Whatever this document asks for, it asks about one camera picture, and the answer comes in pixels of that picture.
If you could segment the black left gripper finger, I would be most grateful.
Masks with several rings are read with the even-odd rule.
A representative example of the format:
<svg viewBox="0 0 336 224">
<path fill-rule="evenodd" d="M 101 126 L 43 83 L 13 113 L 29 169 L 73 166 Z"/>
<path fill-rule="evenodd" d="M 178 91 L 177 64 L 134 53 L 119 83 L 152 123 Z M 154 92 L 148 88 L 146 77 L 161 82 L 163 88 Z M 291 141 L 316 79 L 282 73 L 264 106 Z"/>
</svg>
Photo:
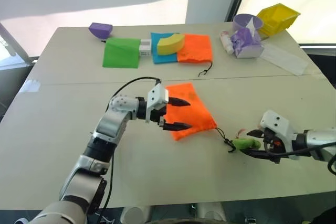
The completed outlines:
<svg viewBox="0 0 336 224">
<path fill-rule="evenodd" d="M 190 129 L 192 126 L 186 123 L 181 123 L 181 122 L 174 122 L 174 123 L 163 123 L 163 130 L 166 131 L 183 131 Z"/>
<path fill-rule="evenodd" d="M 185 101 L 180 98 L 169 97 L 168 104 L 172 106 L 190 106 L 191 104 L 188 101 Z"/>
</svg>

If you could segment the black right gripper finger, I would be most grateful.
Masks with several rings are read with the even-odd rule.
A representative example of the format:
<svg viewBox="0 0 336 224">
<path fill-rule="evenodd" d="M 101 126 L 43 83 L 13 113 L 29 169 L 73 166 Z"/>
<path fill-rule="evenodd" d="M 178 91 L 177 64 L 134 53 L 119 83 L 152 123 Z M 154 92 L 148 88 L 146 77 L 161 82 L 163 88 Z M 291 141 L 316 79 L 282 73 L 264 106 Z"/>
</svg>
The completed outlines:
<svg viewBox="0 0 336 224">
<path fill-rule="evenodd" d="M 255 150 L 255 149 L 243 149 L 240 150 L 242 153 L 244 153 L 245 155 L 248 155 L 250 157 L 253 158 L 258 158 L 258 159 L 266 159 L 266 160 L 270 160 L 270 161 L 274 161 L 276 158 L 273 157 L 270 153 L 263 151 L 263 150 Z"/>
<path fill-rule="evenodd" d="M 255 130 L 249 131 L 246 135 L 256 137 L 256 138 L 263 138 L 264 132 L 262 130 L 255 129 Z"/>
</svg>

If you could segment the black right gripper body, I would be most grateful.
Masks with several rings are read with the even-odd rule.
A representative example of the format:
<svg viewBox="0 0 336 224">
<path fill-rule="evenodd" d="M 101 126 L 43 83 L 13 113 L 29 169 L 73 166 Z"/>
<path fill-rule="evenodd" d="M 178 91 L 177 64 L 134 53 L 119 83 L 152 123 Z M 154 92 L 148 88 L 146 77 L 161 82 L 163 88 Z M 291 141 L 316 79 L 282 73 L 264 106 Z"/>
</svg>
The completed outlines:
<svg viewBox="0 0 336 224">
<path fill-rule="evenodd" d="M 275 164 L 279 164 L 281 157 L 276 157 L 275 154 L 280 154 L 285 152 L 285 146 L 281 139 L 276 137 L 275 132 L 265 128 L 264 129 L 264 149 L 268 156 L 268 159 Z"/>
</svg>

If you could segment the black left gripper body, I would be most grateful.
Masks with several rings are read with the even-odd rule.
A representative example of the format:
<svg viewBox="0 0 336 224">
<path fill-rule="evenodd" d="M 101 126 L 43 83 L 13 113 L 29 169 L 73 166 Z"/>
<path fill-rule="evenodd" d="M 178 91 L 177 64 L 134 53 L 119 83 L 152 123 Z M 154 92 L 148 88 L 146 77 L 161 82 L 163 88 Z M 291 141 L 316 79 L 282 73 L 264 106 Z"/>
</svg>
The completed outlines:
<svg viewBox="0 0 336 224">
<path fill-rule="evenodd" d="M 153 109 L 151 111 L 151 121 L 157 123 L 159 127 L 167 127 L 164 116 L 166 115 L 166 105 L 160 109 Z"/>
</svg>

